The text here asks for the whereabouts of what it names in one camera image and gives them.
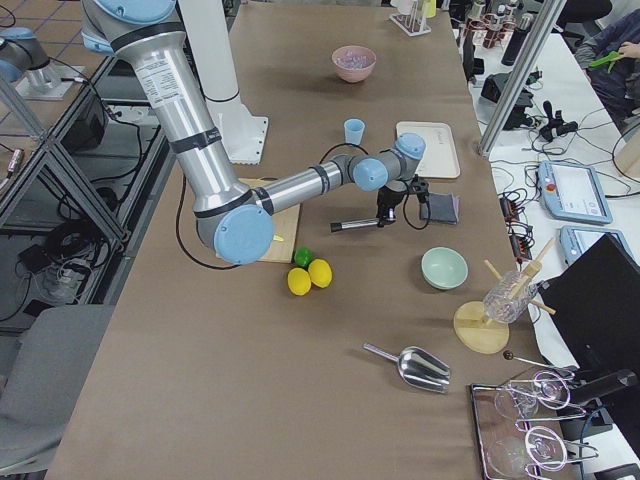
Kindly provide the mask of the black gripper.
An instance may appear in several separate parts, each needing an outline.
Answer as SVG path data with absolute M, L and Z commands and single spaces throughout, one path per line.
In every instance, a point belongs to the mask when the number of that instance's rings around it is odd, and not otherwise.
M 415 175 L 411 180 L 401 180 L 399 189 L 383 186 L 377 194 L 376 226 L 384 228 L 396 222 L 395 207 L 410 195 L 416 195 L 420 204 L 428 202 L 429 184 L 425 178 Z

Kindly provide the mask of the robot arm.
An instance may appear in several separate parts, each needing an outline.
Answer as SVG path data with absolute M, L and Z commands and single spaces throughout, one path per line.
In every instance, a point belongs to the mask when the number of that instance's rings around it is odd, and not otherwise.
M 413 133 L 372 156 L 340 155 L 265 187 L 241 182 L 227 147 L 262 139 L 260 118 L 238 98 L 222 6 L 196 1 L 84 1 L 87 48 L 131 65 L 194 195 L 196 229 L 223 260 L 259 260 L 275 233 L 272 216 L 354 183 L 363 191 L 408 181 L 426 149 Z

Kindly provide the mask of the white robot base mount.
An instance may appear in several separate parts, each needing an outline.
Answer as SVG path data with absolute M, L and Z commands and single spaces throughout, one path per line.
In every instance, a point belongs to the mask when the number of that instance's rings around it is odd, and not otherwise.
M 184 0 L 179 6 L 206 105 L 229 159 L 257 165 L 268 119 L 252 115 L 242 102 L 222 3 Z

